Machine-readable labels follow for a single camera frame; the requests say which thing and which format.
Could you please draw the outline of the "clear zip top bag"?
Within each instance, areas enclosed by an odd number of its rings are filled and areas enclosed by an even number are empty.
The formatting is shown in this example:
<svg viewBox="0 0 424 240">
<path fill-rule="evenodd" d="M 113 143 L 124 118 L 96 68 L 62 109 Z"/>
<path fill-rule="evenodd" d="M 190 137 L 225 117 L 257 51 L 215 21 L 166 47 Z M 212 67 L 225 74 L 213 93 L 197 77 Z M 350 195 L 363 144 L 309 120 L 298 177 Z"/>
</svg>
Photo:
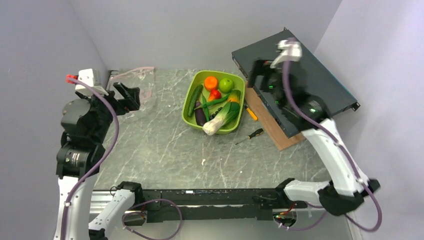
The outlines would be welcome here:
<svg viewBox="0 0 424 240">
<path fill-rule="evenodd" d="M 120 82 L 128 88 L 140 89 L 140 110 L 151 109 L 157 100 L 155 68 L 153 66 L 137 67 L 133 69 L 121 68 L 112 70 L 107 83 L 107 90 L 114 90 L 116 98 L 123 96 L 113 87 L 113 83 Z"/>
</svg>

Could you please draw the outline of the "white green toy leek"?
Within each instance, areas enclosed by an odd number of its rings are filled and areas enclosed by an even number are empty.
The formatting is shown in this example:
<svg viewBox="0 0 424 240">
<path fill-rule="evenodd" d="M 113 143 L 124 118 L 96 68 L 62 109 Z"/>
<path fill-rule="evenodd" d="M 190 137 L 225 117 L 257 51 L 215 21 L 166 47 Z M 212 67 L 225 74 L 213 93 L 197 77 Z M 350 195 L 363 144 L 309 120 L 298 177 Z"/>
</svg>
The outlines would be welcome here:
<svg viewBox="0 0 424 240">
<path fill-rule="evenodd" d="M 221 127 L 239 115 L 240 108 L 237 102 L 227 102 L 212 120 L 203 125 L 202 130 L 209 136 L 214 135 Z"/>
</svg>

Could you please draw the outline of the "green plastic tray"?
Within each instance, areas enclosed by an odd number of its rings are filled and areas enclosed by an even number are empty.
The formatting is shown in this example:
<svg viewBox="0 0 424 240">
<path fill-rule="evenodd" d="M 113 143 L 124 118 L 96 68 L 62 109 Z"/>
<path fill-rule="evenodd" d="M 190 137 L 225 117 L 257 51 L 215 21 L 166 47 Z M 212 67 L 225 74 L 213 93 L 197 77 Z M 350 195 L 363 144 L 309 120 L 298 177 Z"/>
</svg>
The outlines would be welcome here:
<svg viewBox="0 0 424 240">
<path fill-rule="evenodd" d="M 201 70 L 188 89 L 182 119 L 208 135 L 229 134 L 241 119 L 246 82 L 238 75 Z"/>
</svg>

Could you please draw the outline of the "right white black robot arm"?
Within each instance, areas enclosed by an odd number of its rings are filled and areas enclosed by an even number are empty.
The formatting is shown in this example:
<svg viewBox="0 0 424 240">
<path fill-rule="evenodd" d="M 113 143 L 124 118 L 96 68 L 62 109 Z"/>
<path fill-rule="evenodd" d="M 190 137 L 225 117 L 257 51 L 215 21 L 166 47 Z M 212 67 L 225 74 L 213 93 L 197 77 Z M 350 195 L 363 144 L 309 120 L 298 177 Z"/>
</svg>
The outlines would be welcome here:
<svg viewBox="0 0 424 240">
<path fill-rule="evenodd" d="M 247 86 L 255 86 L 262 77 L 260 89 L 264 92 L 280 92 L 276 104 L 283 115 L 301 131 L 324 163 L 330 181 L 307 182 L 288 178 L 277 188 L 276 203 L 289 207 L 294 201 L 320 204 L 333 216 L 350 213 L 370 197 L 377 213 L 382 213 L 374 193 L 381 185 L 375 178 L 367 177 L 354 161 L 342 141 L 336 123 L 324 100 L 308 93 L 298 80 L 291 78 L 291 62 L 285 61 L 278 69 L 270 60 L 253 62 Z"/>
</svg>

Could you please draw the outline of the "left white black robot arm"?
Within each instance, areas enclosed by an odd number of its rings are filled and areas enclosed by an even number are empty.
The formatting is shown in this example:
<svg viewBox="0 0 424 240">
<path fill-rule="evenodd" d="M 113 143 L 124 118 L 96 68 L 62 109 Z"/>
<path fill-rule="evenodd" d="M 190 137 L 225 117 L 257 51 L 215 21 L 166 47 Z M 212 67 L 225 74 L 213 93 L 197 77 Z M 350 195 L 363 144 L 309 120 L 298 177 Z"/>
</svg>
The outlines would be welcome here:
<svg viewBox="0 0 424 240">
<path fill-rule="evenodd" d="M 59 208 L 56 240 L 106 240 L 128 209 L 144 203 L 139 183 L 123 182 L 105 209 L 90 220 L 91 199 L 100 166 L 120 133 L 118 116 L 140 108 L 140 89 L 114 83 L 114 90 L 74 79 L 78 99 L 62 110 L 63 133 L 56 155 Z"/>
</svg>

